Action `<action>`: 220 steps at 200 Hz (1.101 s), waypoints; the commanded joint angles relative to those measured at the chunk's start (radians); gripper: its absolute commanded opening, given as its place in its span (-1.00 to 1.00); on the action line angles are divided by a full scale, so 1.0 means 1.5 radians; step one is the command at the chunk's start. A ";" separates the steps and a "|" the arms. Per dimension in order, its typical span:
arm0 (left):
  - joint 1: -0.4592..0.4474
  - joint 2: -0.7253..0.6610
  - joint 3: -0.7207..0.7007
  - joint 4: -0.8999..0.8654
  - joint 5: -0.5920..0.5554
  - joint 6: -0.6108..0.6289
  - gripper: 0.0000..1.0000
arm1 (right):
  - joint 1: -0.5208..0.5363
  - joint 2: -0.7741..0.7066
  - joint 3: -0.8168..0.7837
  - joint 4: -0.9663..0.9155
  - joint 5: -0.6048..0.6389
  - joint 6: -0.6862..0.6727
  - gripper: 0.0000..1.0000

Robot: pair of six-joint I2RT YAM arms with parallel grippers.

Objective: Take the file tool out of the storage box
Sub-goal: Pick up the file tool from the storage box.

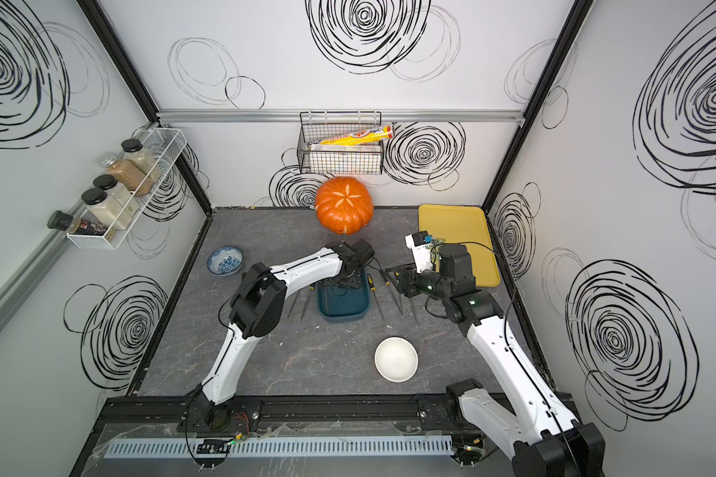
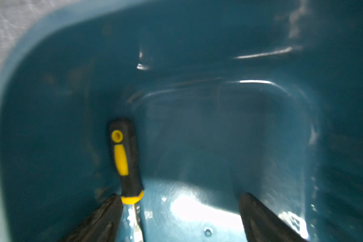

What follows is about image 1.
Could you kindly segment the file tool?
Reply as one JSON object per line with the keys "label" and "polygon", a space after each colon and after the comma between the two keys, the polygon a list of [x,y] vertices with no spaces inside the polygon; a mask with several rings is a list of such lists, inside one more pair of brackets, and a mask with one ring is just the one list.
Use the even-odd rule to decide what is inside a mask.
{"label": "file tool", "polygon": [[403,315],[404,315],[404,308],[403,308],[402,303],[401,303],[401,301],[399,300],[399,298],[398,298],[396,292],[394,291],[394,286],[393,286],[392,282],[389,281],[389,280],[387,280],[387,281],[386,281],[386,287],[387,287],[387,290],[388,290],[388,292],[389,292],[389,294],[390,294],[390,297],[392,298],[392,301],[393,301],[394,304],[396,305],[396,307],[397,307],[397,309],[398,309],[400,315],[403,316]]}
{"label": "file tool", "polygon": [[308,308],[309,308],[313,293],[314,293],[314,285],[311,285],[306,292],[304,307],[302,307],[302,312],[300,312],[300,322],[304,321],[304,317],[306,316],[306,313],[308,312]]}
{"label": "file tool", "polygon": [[382,323],[383,323],[383,325],[387,325],[387,321],[386,321],[384,312],[383,312],[382,307],[381,307],[381,303],[380,303],[380,301],[379,301],[379,298],[378,298],[378,295],[377,295],[377,292],[376,292],[375,282],[374,282],[374,280],[373,280],[372,275],[369,274],[369,273],[367,274],[367,282],[368,282],[369,289],[370,289],[370,291],[371,291],[372,297],[373,297],[373,299],[374,299],[374,303],[376,304],[377,310],[378,310],[379,315],[380,315],[380,318],[381,318],[381,320],[382,320]]}
{"label": "file tool", "polygon": [[298,294],[296,294],[292,298],[292,302],[290,302],[290,309],[288,310],[288,315],[286,316],[287,318],[292,316],[292,314],[294,313],[294,310],[296,309],[296,302],[298,302]]}

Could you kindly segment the teal storage box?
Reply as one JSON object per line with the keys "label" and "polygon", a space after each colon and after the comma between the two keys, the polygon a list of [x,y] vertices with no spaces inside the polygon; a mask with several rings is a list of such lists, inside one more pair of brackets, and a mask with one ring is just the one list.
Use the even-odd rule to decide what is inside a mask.
{"label": "teal storage box", "polygon": [[363,319],[370,306],[369,285],[364,289],[335,287],[329,280],[316,284],[317,306],[322,318],[331,324]]}

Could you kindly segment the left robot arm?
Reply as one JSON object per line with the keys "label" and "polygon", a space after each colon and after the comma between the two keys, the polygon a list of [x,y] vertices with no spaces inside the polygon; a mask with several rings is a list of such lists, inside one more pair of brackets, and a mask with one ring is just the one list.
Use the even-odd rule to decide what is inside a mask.
{"label": "left robot arm", "polygon": [[215,409],[236,397],[256,345],[280,324],[284,302],[290,296],[322,280],[334,279],[346,286],[374,256],[371,244],[358,240],[354,244],[333,242],[305,258],[271,268],[261,262],[254,264],[229,300],[226,338],[187,405],[185,429],[210,425]]}

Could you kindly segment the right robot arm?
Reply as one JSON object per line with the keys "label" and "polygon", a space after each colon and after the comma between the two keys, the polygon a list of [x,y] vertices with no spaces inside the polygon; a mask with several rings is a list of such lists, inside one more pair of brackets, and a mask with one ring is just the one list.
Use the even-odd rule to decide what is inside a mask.
{"label": "right robot arm", "polygon": [[397,292],[435,299],[447,320],[483,356],[510,405],[473,380],[449,386],[455,409],[511,461],[516,476],[600,476],[606,443],[592,423],[581,423],[543,380],[514,338],[492,295],[477,287],[463,244],[410,246],[414,262],[386,268]]}

